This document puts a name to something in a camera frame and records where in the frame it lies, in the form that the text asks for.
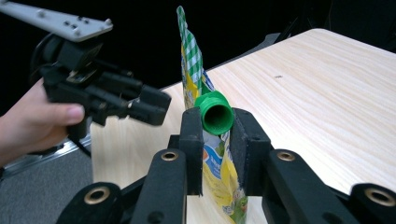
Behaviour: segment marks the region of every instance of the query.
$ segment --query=wood grain surface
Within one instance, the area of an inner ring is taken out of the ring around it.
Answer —
[[[251,112],[275,148],[299,153],[329,186],[349,193],[371,182],[396,191],[396,55],[326,30],[310,30],[208,72],[233,107]],[[92,125],[94,181],[126,187],[179,134],[180,83],[161,127],[107,119]],[[204,188],[188,198],[187,222],[226,223]],[[251,197],[247,223],[265,223]]]

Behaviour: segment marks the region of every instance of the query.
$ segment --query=finger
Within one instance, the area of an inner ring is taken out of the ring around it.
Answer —
[[[84,107],[75,104],[48,104],[39,109],[35,119],[40,123],[59,126],[78,124],[84,119]]]

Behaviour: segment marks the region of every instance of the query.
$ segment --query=screw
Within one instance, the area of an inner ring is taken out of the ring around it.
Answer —
[[[106,24],[106,25],[112,25],[112,21],[111,21],[111,19],[107,19],[107,20],[105,20],[105,24]]]
[[[39,18],[44,18],[46,16],[46,11],[39,9],[36,14]]]

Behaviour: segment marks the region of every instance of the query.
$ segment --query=human hand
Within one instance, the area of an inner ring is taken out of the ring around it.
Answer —
[[[67,136],[66,126],[83,118],[81,105],[50,103],[40,79],[0,118],[0,167],[59,144]]]

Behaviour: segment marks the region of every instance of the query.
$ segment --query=black plastic part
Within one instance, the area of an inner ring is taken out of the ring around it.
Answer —
[[[359,223],[396,223],[396,193],[375,184],[355,185],[347,207]]]
[[[178,149],[154,155],[131,224],[186,223],[186,156]]]
[[[183,113],[178,148],[186,154],[188,195],[203,195],[202,168],[204,137],[199,107]]]
[[[262,196],[262,162],[273,149],[271,140],[254,116],[234,108],[230,151],[240,186],[247,196]]]
[[[112,224],[120,223],[121,216],[120,188],[115,184],[99,182],[79,191],[62,211],[56,223]]]
[[[163,124],[171,97],[157,89],[143,85],[131,76],[103,71],[101,64],[119,70],[114,65],[95,63],[102,47],[97,38],[73,43],[59,36],[50,36],[45,42],[44,65],[38,73],[44,78],[44,87],[51,102],[77,103],[84,106],[86,118],[68,129],[69,138],[78,140],[87,135],[87,118],[106,125],[106,118],[130,117],[147,124]]]
[[[121,224],[126,224],[131,221],[131,217],[136,207],[137,199],[139,198],[140,192],[142,191],[143,184],[145,183],[146,176],[136,180],[131,185],[121,190],[122,193],[122,204],[124,213],[120,221]]]
[[[282,213],[288,223],[359,223],[297,153],[272,150],[265,169],[274,188],[264,190],[262,209],[266,215],[276,211],[268,223],[282,223]],[[274,194],[280,201],[271,201]]]
[[[57,61],[69,71],[78,71],[93,61],[102,45],[97,38],[78,44],[65,40]]]

